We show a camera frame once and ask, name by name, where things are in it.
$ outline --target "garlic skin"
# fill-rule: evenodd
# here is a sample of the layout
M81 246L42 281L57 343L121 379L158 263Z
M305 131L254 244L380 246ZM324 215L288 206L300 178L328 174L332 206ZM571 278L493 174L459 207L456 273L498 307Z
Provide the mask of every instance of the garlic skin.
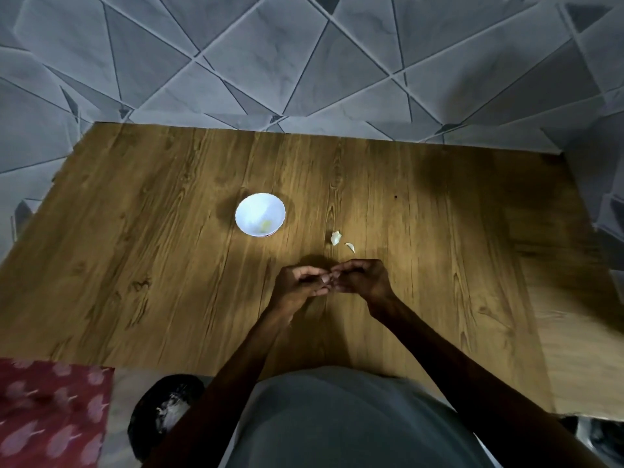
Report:
M337 244L340 243L340 238L342 238L343 236L340 234L339 231L335 231L334 233L332 233L331 235L331 245L332 246L336 246Z

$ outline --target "red patterned fabric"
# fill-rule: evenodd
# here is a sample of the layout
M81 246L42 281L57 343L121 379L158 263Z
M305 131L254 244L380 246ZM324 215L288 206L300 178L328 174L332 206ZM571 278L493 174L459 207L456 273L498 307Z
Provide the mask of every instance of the red patterned fabric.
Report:
M0 358L0 467L95 467L112 368Z

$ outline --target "white bowl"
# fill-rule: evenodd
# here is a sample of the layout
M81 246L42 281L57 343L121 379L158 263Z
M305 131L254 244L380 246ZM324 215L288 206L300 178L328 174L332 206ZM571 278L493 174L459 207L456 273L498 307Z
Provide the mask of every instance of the white bowl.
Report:
M255 193L238 204L234 218L243 233L250 236L269 236L284 223L286 207L274 195Z

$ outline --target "hand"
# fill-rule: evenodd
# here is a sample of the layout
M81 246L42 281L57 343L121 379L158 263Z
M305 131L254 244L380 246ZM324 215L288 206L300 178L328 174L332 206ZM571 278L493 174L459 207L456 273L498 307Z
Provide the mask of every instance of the hand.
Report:
M332 267L336 292L359 294L369 304L394 298L388 271L379 259L352 259Z
M289 322L306 299L330 291L331 275L320 267L287 266L279 272L268 309L287 315Z

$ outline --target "person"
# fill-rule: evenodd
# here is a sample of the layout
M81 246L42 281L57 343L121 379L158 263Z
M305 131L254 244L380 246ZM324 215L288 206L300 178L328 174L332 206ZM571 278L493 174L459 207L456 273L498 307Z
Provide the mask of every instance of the person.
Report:
M409 380L338 367L257 383L293 314L308 298L330 291L359 294L448 404ZM283 268L244 342L144 467L492 466L479 441L504 467L604 466L554 416L472 361L401 302L381 261L352 259L329 271Z

